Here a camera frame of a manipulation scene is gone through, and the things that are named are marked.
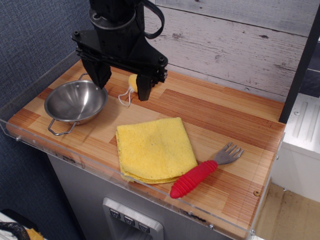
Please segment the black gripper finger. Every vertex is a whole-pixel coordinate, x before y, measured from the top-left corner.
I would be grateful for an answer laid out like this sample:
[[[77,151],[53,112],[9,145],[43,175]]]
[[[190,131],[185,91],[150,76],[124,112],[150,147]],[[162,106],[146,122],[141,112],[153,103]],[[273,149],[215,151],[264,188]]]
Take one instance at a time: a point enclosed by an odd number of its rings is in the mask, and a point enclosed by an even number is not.
[[[93,83],[103,89],[112,75],[111,66],[106,62],[107,57],[105,55],[81,55],[80,57]]]
[[[159,79],[151,76],[139,74],[136,78],[138,98],[140,101],[147,101],[152,88],[158,84]]]

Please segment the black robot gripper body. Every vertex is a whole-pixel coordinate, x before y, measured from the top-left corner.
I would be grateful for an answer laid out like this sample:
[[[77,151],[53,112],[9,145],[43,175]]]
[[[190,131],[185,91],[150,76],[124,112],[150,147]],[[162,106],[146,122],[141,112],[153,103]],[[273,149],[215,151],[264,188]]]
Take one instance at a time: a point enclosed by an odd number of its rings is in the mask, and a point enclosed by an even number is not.
[[[94,29],[77,30],[71,35],[79,56],[106,56],[110,67],[164,82],[168,59],[148,43],[158,37],[165,25],[162,11],[149,0],[91,0],[89,19]],[[144,9],[158,16],[161,26],[145,31]]]

